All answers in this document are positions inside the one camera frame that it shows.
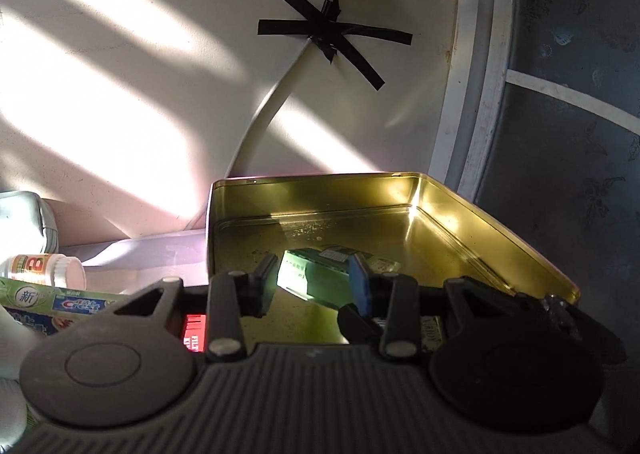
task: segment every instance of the white electrical cable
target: white electrical cable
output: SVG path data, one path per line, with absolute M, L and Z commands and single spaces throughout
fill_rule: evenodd
M 271 88 L 258 106 L 254 113 L 254 117 L 251 120 L 244 137 L 240 141 L 240 145 L 238 146 L 231 163 L 229 164 L 229 168 L 226 170 L 225 177 L 237 177 L 246 174 L 249 161 L 254 155 L 258 144 L 262 140 L 264 132 L 287 98 L 289 98 L 289 95 L 291 95 L 293 87 L 302 73 L 302 69 L 304 68 L 303 62 L 307 60 L 309 55 L 308 49 L 310 47 L 310 43 L 311 39 L 307 39 L 305 41 L 296 58 L 289 65 L 280 80 L 273 85 L 273 88 Z M 185 230 L 193 229 L 195 224 L 207 211 L 207 205 L 208 201 L 204 203 L 197 214 L 189 221 L 187 226 L 184 228 Z

